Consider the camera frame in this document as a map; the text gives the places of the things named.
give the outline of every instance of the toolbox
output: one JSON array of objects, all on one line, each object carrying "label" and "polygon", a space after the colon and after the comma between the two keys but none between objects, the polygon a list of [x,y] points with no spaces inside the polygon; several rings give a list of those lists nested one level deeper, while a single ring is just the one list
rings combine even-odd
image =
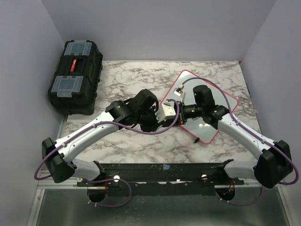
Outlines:
[{"label": "toolbox", "polygon": [[92,41],[65,43],[52,84],[48,90],[51,104],[66,115],[92,115],[103,55]]}]

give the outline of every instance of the transparent lid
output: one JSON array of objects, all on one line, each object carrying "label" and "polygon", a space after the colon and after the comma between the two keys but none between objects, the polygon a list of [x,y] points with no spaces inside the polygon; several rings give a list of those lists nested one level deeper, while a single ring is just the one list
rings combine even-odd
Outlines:
[{"label": "transparent lid", "polygon": [[57,92],[58,97],[72,97],[72,92],[79,93],[83,76],[57,76],[51,92]]},{"label": "transparent lid", "polygon": [[64,52],[65,55],[84,55],[90,54],[92,43],[87,41],[74,41],[67,44],[67,48]]}]

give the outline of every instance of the gray wall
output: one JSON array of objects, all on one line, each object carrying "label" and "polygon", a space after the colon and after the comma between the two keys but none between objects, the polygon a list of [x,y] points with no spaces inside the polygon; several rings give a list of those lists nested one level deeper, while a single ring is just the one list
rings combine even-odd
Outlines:
[{"label": "gray wall", "polygon": [[23,226],[41,142],[56,137],[60,125],[47,89],[63,41],[40,0],[1,1],[0,31],[0,219],[4,226]]},{"label": "gray wall", "polygon": [[[242,69],[262,132],[290,144],[301,170],[301,1],[278,0],[248,50]],[[301,211],[301,182],[288,187]]]},{"label": "gray wall", "polygon": [[42,0],[64,41],[105,60],[241,60],[275,0]]}]

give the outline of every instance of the marble table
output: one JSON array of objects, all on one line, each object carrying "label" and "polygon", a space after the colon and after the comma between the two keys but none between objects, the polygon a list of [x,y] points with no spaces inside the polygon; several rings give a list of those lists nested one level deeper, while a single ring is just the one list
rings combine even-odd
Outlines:
[{"label": "marble table", "polygon": [[[239,99],[236,116],[260,131],[239,63],[233,62],[104,62],[98,85],[95,113],[68,117],[65,135],[96,118],[112,101],[134,97],[149,89],[159,100],[184,69],[212,80]],[[142,135],[120,130],[99,140],[78,158],[103,163],[189,163],[249,161],[253,156],[236,140],[219,132],[211,144],[194,143],[195,137],[181,128],[161,135]]]}]

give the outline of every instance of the cable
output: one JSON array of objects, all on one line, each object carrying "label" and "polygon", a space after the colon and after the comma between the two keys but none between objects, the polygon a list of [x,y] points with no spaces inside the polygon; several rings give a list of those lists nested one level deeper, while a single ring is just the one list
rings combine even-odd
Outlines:
[{"label": "cable", "polygon": [[234,205],[234,206],[250,206],[250,205],[253,205],[253,204],[256,204],[259,202],[259,200],[263,197],[263,194],[264,194],[264,189],[263,189],[263,186],[261,187],[261,191],[260,191],[260,195],[259,197],[254,200],[253,202],[250,202],[250,203],[237,203],[237,202],[229,202],[229,201],[226,201],[224,199],[222,199],[217,192],[215,192],[215,194],[217,195],[217,197],[220,199],[220,201],[226,203],[226,204],[230,204],[230,205]]},{"label": "cable", "polygon": [[247,127],[245,127],[244,125],[242,125],[233,115],[232,113],[232,110],[231,110],[231,106],[230,106],[230,103],[227,99],[227,96],[226,94],[223,92],[223,90],[221,88],[219,88],[215,83],[213,83],[212,81],[208,80],[208,79],[205,79],[205,78],[200,78],[200,77],[193,77],[193,78],[189,78],[187,80],[185,80],[182,85],[184,85],[186,82],[190,81],[190,80],[193,80],[193,79],[201,79],[201,80],[204,80],[204,81],[207,81],[209,82],[210,84],[212,84],[214,87],[216,87],[221,93],[222,95],[224,96],[225,100],[226,100],[226,103],[227,103],[227,106],[228,106],[228,109],[229,109],[229,113],[230,113],[230,116],[231,118],[234,120],[234,122],[236,124],[238,124],[241,128],[243,128],[246,132],[248,132],[249,134],[251,134],[253,137],[257,138],[258,140],[260,140],[261,142],[265,143],[266,145],[270,146],[271,148],[274,148],[279,154],[281,154],[285,160],[287,160],[290,165],[293,167],[293,169],[295,170],[295,179],[291,182],[279,182],[279,184],[281,185],[293,185],[295,183],[297,183],[297,181],[299,180],[299,171],[296,167],[296,165],[292,162],[292,160],[290,160],[289,157],[286,156],[286,154],[284,154],[279,148],[275,147],[273,144],[265,141],[264,139],[262,139],[260,136],[256,135],[255,133],[253,133],[251,130],[249,130]]},{"label": "cable", "polygon": [[[114,122],[114,121],[102,121],[102,122],[98,122],[98,123],[95,123],[95,126],[100,126],[100,125],[104,125],[104,124],[112,124],[112,125],[117,125],[117,126],[120,126],[120,127],[123,127],[123,128],[126,128],[128,130],[131,130],[131,131],[134,131],[134,132],[137,132],[137,133],[140,133],[140,134],[145,134],[145,135],[157,135],[157,134],[161,134],[161,133],[164,133],[166,131],[168,131],[170,128],[172,128],[175,123],[177,122],[178,120],[178,117],[179,117],[179,112],[180,112],[180,107],[179,107],[179,104],[177,103],[176,100],[174,99],[169,99],[171,101],[174,102],[174,104],[176,105],[177,107],[177,111],[176,111],[176,116],[174,118],[174,121],[168,126],[166,127],[165,129],[163,130],[159,130],[159,131],[155,131],[155,132],[144,132],[144,131],[140,131],[140,130],[137,130],[137,129],[134,129],[134,128],[131,128],[129,126],[126,126],[126,125],[123,125],[121,123],[118,123],[118,122]],[[77,138],[78,136],[82,135],[83,133],[89,131],[90,129],[93,129],[94,127],[93,126],[89,126],[85,129],[83,129],[82,131],[78,132],[76,135],[74,135],[73,137],[69,138],[66,142],[64,142],[65,144],[68,144],[70,143],[72,140],[74,140],[75,138]],[[46,178],[49,178],[51,177],[51,175],[48,175],[48,176],[45,176],[45,177],[41,177],[39,178],[38,177],[38,173],[39,173],[39,170],[41,169],[41,167],[43,166],[43,164],[47,161],[47,159],[53,155],[55,152],[57,152],[58,150],[60,150],[63,146],[62,145],[59,145],[57,148],[55,148],[54,150],[52,150],[48,155],[45,156],[45,158],[42,160],[42,162],[39,164],[39,166],[37,167],[36,171],[34,172],[34,178],[36,180],[44,180]]]},{"label": "cable", "polygon": [[117,205],[105,205],[105,204],[101,204],[101,203],[97,203],[97,202],[92,202],[90,200],[90,196],[89,196],[89,193],[87,193],[87,198],[89,199],[89,202],[88,204],[92,203],[96,206],[103,206],[103,207],[109,207],[109,208],[115,208],[115,207],[121,207],[121,206],[124,206],[125,204],[127,204],[130,200],[131,200],[131,197],[132,197],[132,188],[130,186],[130,184],[126,181],[126,180],[123,180],[123,179],[106,179],[106,180],[98,180],[98,181],[89,181],[90,183],[103,183],[103,182],[107,182],[107,181],[113,181],[113,180],[119,180],[119,181],[122,181],[123,183],[125,183],[127,186],[128,186],[128,189],[129,189],[129,195],[128,195],[128,198],[127,200],[125,200],[123,203],[121,204],[117,204]]}]

